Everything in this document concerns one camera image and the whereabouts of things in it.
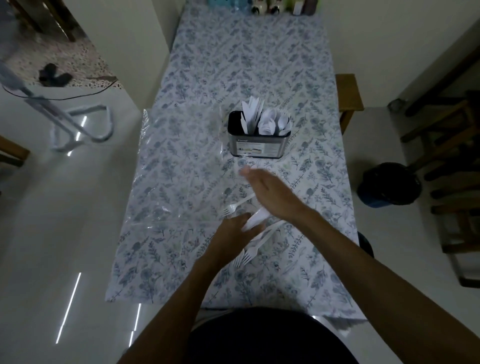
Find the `black cable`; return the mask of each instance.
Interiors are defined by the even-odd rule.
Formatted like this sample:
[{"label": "black cable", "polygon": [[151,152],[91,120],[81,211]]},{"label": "black cable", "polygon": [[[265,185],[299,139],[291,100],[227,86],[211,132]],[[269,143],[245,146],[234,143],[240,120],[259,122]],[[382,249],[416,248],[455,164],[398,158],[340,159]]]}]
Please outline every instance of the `black cable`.
[{"label": "black cable", "polygon": [[31,97],[31,96],[21,96],[21,95],[16,95],[14,94],[13,92],[10,92],[9,90],[7,90],[5,88],[4,85],[2,85],[3,89],[5,91],[7,91],[10,95],[14,95],[14,96],[17,96],[17,97],[21,97],[21,98],[41,98],[43,100],[50,100],[50,101],[63,101],[63,100],[71,100],[73,98],[79,98],[79,97],[85,97],[85,96],[91,96],[91,95],[97,95],[99,94],[100,92],[104,92],[107,88],[110,88],[111,86],[113,86],[114,83],[116,83],[118,80],[115,80],[113,81],[111,84],[109,84],[107,87],[105,87],[104,89],[100,90],[100,91],[97,91],[97,92],[94,92],[94,93],[91,93],[91,94],[86,94],[86,95],[79,95],[79,96],[73,96],[73,97],[67,97],[67,98],[44,98],[44,97]]}]

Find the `wooden bench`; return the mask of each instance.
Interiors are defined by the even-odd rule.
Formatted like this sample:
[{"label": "wooden bench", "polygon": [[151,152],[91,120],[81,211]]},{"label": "wooden bench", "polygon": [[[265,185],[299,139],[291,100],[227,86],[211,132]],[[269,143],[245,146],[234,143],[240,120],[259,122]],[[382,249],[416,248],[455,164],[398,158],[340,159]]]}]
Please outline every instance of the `wooden bench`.
[{"label": "wooden bench", "polygon": [[338,92],[338,110],[340,115],[340,129],[342,134],[347,129],[348,123],[356,111],[364,111],[357,79],[352,73],[335,75],[336,89]]}]

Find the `black shirt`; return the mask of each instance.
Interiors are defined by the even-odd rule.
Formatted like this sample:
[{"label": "black shirt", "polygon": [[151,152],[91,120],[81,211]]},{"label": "black shirt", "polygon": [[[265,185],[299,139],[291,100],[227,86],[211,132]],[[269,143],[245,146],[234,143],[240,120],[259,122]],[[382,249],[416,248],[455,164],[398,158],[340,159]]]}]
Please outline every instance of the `black shirt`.
[{"label": "black shirt", "polygon": [[358,364],[344,343],[306,314],[247,308],[214,318],[193,330],[190,363]]}]

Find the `glossy floor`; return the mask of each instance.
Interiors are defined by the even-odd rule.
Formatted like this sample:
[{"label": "glossy floor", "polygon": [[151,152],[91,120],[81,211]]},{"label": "glossy floor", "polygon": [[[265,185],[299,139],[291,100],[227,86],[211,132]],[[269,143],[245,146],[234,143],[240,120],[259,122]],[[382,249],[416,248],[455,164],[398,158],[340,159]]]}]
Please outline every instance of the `glossy floor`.
[{"label": "glossy floor", "polygon": [[[91,92],[47,91],[49,97]],[[66,156],[49,150],[48,121],[0,90],[0,134],[32,150],[21,169],[7,171],[8,178],[2,170],[0,182],[2,363],[114,363],[159,309],[104,301],[141,115],[123,90],[59,105],[96,102],[112,108],[113,137]],[[365,163],[405,162],[385,109],[354,116],[344,140],[353,185]],[[478,334],[480,296],[458,285],[422,203],[375,210],[354,196],[359,230],[381,262]],[[399,363],[369,324],[354,328],[347,342],[361,364]]]}]

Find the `leaf pattern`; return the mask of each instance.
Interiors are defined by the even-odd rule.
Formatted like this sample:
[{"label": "leaf pattern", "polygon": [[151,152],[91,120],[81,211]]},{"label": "leaf pattern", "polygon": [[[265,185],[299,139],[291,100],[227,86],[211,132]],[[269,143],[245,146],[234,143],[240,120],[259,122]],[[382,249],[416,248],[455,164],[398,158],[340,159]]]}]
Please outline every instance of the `leaf pattern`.
[{"label": "leaf pattern", "polygon": [[[226,116],[250,95],[291,115],[292,134],[281,159],[234,158],[228,152]],[[106,299],[164,304],[208,247],[218,211],[252,193],[238,175],[245,165],[279,176],[357,242],[338,119],[320,14],[254,17],[188,1],[162,87],[152,109],[144,111]],[[257,208],[253,199],[237,213]],[[318,250],[286,224],[246,267],[224,267],[202,306],[289,309],[292,300],[311,315],[364,319]]]}]

